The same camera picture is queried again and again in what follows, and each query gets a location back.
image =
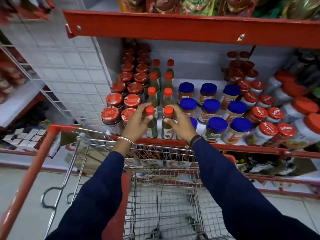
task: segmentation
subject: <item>cart handle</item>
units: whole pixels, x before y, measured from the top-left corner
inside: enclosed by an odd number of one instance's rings
[[[3,214],[0,221],[0,240],[6,240],[10,234],[12,226],[16,221],[20,210],[33,186],[38,173],[50,151],[52,143],[55,141],[56,136],[61,132],[72,132],[77,129],[76,126],[71,125],[50,125],[47,136],[45,137],[37,155],[34,157],[32,164],[25,173],[18,191],[15,194],[13,202],[8,207],[7,211]]]

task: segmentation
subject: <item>tiled floor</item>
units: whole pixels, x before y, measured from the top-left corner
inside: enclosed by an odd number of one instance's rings
[[[12,201],[25,170],[0,168],[0,216]],[[33,185],[31,192],[22,208],[19,217],[11,231],[9,240],[41,240],[46,232],[51,210],[40,205],[43,192],[53,186],[61,186],[63,174],[41,172]],[[62,194],[53,229],[58,225],[64,212],[67,194],[73,192],[77,177],[71,176]],[[49,193],[47,205],[53,205],[58,192]],[[297,218],[314,231],[320,233],[320,200],[266,194],[267,199],[283,214]]]

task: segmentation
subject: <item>shopping cart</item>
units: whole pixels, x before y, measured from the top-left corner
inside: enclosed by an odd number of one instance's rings
[[[48,134],[22,180],[15,199],[4,214],[0,240],[10,230],[60,131],[77,133],[77,143],[61,187],[47,189],[41,199],[44,208],[53,210],[45,237],[49,234],[62,192],[72,169],[81,163],[72,204],[81,186],[90,178],[116,143],[105,133],[75,126],[51,125]],[[123,199],[118,212],[108,223],[103,239],[234,239],[227,231],[222,210],[201,183],[198,163],[188,147],[165,146],[163,140],[135,144],[125,158],[122,174]],[[233,156],[226,155],[233,163]],[[58,190],[55,205],[45,203],[46,194]]]

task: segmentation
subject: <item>sauce bottle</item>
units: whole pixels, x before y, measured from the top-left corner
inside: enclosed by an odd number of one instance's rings
[[[174,109],[171,106],[165,107],[165,109],[163,110],[163,119],[172,119],[173,112]],[[162,120],[161,137],[167,140],[172,139],[173,133],[174,130],[172,129],[172,126]]]
[[[152,66],[153,66],[152,72],[157,73],[157,82],[158,82],[158,86],[159,86],[160,91],[161,91],[162,80],[161,80],[161,71],[159,69],[160,61],[158,59],[152,60]]]
[[[164,89],[166,88],[171,88],[172,90],[174,89],[173,84],[172,84],[172,73],[167,72],[165,74],[165,82],[164,82]]]
[[[167,72],[172,73],[172,83],[173,83],[174,82],[174,60],[172,59],[168,60],[167,65],[168,65]]]
[[[167,105],[170,105],[173,103],[172,101],[172,94],[173,94],[173,91],[171,88],[166,88],[164,90],[164,98],[163,98],[163,101],[162,101],[162,107],[163,107],[163,110],[162,111],[165,111],[165,107]]]
[[[159,88],[159,84],[157,83],[157,73],[156,72],[150,73],[150,87],[155,88],[155,95],[156,95],[155,97],[157,99],[158,106],[159,106],[160,105],[160,88]]]
[[[154,108],[155,110],[154,117],[157,119],[158,118],[158,101],[156,98],[156,94],[157,94],[156,89],[154,87],[148,88],[148,95],[149,95],[148,102],[150,102],[152,107]]]
[[[149,138],[157,138],[158,136],[158,124],[155,115],[155,109],[153,106],[146,107],[146,115],[147,116],[153,116],[153,119],[148,123],[146,135]]]

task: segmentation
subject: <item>navy blue sleeve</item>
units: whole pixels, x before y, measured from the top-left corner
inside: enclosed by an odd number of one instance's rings
[[[120,153],[109,153],[46,240],[101,239],[102,231],[122,201],[124,162]]]
[[[221,207],[225,226],[235,239],[320,239],[297,219],[282,215],[204,139],[196,141],[193,150],[202,183]]]

